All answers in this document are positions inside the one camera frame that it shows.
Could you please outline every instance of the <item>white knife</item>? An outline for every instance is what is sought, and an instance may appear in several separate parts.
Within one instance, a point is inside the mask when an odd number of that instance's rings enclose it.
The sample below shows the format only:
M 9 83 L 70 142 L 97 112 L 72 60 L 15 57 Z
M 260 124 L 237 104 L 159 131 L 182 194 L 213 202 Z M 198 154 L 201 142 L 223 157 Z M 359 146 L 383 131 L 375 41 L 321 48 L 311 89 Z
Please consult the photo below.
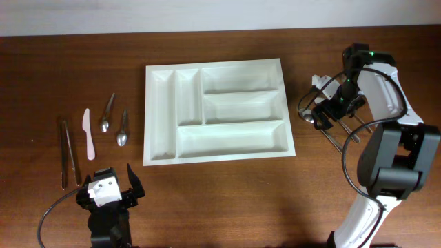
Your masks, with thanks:
M 84 111 L 83 130 L 85 131 L 85 137 L 87 140 L 88 159 L 93 160 L 95 158 L 95 149 L 94 149 L 94 143 L 92 142 L 92 133 L 90 132 L 89 109 L 85 109 L 85 111 Z

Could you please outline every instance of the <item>knife handle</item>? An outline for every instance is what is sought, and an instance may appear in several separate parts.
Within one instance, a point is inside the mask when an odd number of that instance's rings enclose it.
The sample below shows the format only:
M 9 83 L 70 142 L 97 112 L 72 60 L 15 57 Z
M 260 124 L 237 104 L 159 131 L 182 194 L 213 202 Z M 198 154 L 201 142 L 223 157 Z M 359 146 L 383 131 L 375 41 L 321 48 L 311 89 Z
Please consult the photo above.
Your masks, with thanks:
M 94 149 L 94 143 L 92 142 L 92 135 L 90 133 L 90 130 L 88 130 L 88 132 L 86 132 L 85 135 L 86 135 L 86 141 L 87 141 L 88 159 L 94 160 L 95 149 Z

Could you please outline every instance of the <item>brown table surface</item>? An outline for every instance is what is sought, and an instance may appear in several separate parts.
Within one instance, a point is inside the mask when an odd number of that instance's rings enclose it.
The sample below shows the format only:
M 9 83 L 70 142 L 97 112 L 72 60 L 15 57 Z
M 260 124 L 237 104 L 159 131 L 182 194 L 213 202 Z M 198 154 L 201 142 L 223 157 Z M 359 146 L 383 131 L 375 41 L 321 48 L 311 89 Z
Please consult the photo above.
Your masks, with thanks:
M 353 42 L 392 53 L 400 82 L 425 123 L 441 122 L 441 26 L 314 28 L 238 32 L 94 34 L 0 38 L 0 246 L 36 247 L 43 212 L 61 190 L 58 116 L 70 119 L 83 178 L 114 167 L 130 185 L 126 163 L 145 197 L 130 209 L 132 240 L 140 247 L 296 247 L 324 242 L 356 197 L 329 141 L 296 113 L 314 74 L 342 69 L 341 52 Z M 296 157 L 143 167 L 145 66 L 280 58 Z M 116 92 L 108 133 L 98 122 Z M 90 108 L 96 158 L 88 161 L 81 121 Z M 131 137 L 115 141 L 121 115 Z M 369 120 L 369 110 L 360 114 Z M 348 124 L 357 123 L 349 119 Z M 331 131 L 340 142 L 345 133 Z M 369 138 L 349 149 L 355 179 Z M 441 244 L 441 156 L 424 189 L 413 193 L 382 225 L 374 242 L 403 247 Z M 68 172 L 74 189 L 73 174 Z M 69 198 L 47 217 L 47 247 L 90 247 L 89 212 Z

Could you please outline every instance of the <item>white cutlery tray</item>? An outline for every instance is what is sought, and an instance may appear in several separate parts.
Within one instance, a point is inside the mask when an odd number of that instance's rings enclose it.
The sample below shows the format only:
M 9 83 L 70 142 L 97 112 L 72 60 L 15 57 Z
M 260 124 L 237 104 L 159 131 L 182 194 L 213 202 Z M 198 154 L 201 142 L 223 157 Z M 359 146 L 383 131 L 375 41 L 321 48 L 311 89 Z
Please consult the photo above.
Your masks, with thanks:
M 295 156 L 280 59 L 146 67 L 144 165 Z

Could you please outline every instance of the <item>white wall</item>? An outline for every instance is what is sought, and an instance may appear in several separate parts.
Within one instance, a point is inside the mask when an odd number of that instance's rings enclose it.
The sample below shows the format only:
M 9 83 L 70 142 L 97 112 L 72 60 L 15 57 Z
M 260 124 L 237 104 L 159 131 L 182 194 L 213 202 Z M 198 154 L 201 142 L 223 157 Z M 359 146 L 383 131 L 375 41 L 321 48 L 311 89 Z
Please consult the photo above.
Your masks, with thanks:
M 441 23 L 441 0 L 0 0 L 0 36 Z

